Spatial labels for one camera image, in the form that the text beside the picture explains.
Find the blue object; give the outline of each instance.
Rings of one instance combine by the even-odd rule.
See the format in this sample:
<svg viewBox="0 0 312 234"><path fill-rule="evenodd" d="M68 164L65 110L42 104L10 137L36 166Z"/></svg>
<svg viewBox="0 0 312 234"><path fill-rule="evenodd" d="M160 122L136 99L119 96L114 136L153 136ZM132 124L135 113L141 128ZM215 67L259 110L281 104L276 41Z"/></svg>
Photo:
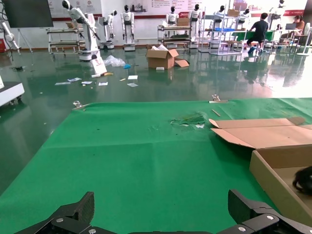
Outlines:
<svg viewBox="0 0 312 234"><path fill-rule="evenodd" d="M214 30L221 32L221 28L215 28ZM235 31L235 29L234 28L224 28L223 31L224 32L232 32L232 31Z"/></svg>

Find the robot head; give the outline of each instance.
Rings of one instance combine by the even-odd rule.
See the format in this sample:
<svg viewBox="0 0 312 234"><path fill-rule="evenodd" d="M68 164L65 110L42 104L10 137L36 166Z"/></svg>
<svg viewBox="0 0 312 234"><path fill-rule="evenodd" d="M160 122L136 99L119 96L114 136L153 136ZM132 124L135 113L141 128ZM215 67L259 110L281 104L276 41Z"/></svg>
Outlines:
<svg viewBox="0 0 312 234"><path fill-rule="evenodd" d="M71 5L68 0L63 0L62 6L68 10L71 8Z"/></svg>

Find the black shirt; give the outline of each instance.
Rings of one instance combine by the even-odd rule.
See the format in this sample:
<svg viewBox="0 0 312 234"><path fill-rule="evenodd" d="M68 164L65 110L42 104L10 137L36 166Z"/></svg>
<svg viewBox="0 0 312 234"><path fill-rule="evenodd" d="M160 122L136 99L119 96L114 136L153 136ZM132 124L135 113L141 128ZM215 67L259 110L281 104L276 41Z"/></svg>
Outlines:
<svg viewBox="0 0 312 234"><path fill-rule="evenodd" d="M260 20L252 26L252 29L255 28L254 38L264 40L265 33L267 32L269 25L264 20Z"/></svg>

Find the man sitting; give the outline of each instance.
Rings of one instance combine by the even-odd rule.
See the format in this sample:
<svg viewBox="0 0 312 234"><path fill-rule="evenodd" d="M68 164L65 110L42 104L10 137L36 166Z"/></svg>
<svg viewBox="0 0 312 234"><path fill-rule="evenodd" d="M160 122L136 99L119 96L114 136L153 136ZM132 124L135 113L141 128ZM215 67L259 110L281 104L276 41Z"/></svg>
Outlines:
<svg viewBox="0 0 312 234"><path fill-rule="evenodd" d="M265 33L267 32L269 28L269 24L265 22L265 19L268 17L267 13L262 13L260 17L260 21L254 23L252 28L249 31L252 31L255 28L255 33L252 38L250 38L247 41L247 45L250 47L250 50L248 51L249 54L253 53L253 51L256 49L256 47L252 46L253 41L259 42L260 45L260 52L262 53L262 48L263 48L263 42L265 39Z"/></svg>

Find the screw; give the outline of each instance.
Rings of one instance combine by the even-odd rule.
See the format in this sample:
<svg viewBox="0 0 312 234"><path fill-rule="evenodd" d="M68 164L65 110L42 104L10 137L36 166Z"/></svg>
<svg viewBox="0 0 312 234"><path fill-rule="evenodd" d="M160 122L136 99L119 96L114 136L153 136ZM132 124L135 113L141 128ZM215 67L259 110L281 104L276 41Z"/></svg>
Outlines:
<svg viewBox="0 0 312 234"><path fill-rule="evenodd" d="M246 231L246 229L243 228L243 227L239 227L238 229L239 229L241 232L245 232L245 231Z"/></svg>

